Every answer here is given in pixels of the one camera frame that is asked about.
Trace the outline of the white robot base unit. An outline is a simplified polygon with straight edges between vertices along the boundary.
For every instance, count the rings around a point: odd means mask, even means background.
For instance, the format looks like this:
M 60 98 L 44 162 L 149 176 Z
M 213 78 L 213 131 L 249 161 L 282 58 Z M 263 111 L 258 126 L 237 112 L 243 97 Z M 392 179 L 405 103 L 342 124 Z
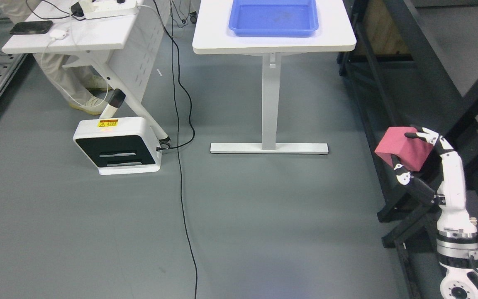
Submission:
M 161 168 L 160 144 L 146 119 L 114 117 L 125 97 L 115 89 L 99 119 L 80 121 L 73 135 L 100 175 L 150 173 Z

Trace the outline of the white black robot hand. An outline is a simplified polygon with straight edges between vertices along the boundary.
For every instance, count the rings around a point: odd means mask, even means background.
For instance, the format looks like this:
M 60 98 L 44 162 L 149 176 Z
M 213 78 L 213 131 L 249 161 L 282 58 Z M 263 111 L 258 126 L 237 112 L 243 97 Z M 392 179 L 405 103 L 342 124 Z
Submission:
M 440 133 L 420 126 L 415 126 L 415 129 L 415 132 L 406 132 L 404 136 L 423 140 L 433 146 L 441 158 L 442 182 L 434 191 L 423 180 L 415 177 L 401 163 L 401 159 L 393 154 L 393 170 L 398 183 L 409 192 L 422 195 L 422 204 L 440 207 L 441 214 L 437 221 L 439 233 L 450 238 L 476 238 L 478 229 L 466 209 L 466 181 L 459 153 Z

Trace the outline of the white robot forearm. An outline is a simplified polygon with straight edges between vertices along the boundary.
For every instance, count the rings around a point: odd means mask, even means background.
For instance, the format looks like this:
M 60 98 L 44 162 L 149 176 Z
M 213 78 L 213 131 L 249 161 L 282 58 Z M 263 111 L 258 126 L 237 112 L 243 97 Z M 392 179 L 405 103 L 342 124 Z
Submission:
M 440 217 L 437 253 L 446 270 L 440 283 L 444 299 L 478 299 L 478 219 Z

